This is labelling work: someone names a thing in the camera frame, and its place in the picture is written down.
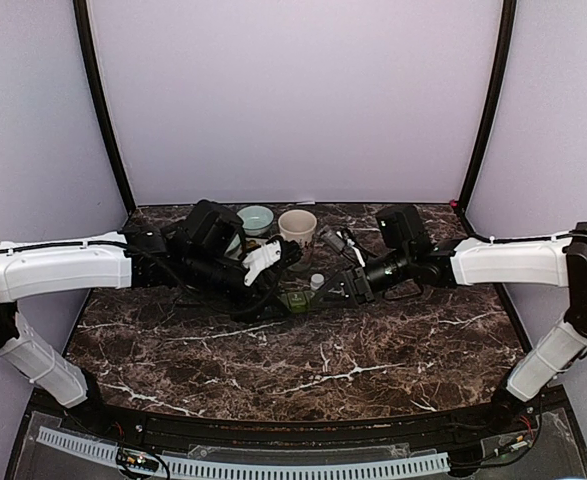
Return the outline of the white pill bottle orange label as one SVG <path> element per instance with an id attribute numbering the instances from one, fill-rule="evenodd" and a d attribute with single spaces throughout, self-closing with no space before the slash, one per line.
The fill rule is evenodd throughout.
<path id="1" fill-rule="evenodd" d="M 319 290 L 325 282 L 325 278 L 320 273 L 315 273 L 310 278 L 310 288 L 312 291 Z"/>

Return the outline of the green weekly pill organizer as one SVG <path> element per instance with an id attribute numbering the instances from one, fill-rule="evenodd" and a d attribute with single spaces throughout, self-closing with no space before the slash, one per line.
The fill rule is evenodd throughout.
<path id="1" fill-rule="evenodd" d="M 311 290 L 282 293 L 279 298 L 291 314 L 304 314 L 312 310 L 315 293 Z"/>

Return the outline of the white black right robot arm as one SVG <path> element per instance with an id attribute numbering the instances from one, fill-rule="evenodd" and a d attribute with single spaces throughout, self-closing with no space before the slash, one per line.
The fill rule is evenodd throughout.
<path id="1" fill-rule="evenodd" d="M 507 432 L 543 387 L 587 355 L 587 222 L 546 236 L 434 243 L 412 204 L 386 207 L 376 221 L 388 253 L 330 278 L 315 292 L 311 308 L 371 303 L 376 294 L 407 280 L 441 288 L 513 283 L 568 290 L 568 309 L 493 393 L 483 413 L 490 432 Z"/>

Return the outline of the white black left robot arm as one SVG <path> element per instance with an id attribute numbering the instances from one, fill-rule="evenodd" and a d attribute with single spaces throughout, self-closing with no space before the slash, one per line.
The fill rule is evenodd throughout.
<path id="1" fill-rule="evenodd" d="M 74 365 L 29 324 L 20 300 L 94 288 L 167 286 L 193 294 L 212 310 L 254 318 L 275 299 L 283 271 L 298 247 L 276 236 L 237 258 L 228 245 L 196 241 L 185 232 L 112 231 L 84 239 L 45 243 L 0 241 L 0 358 L 45 390 L 93 436 L 114 427 L 95 377 Z"/>

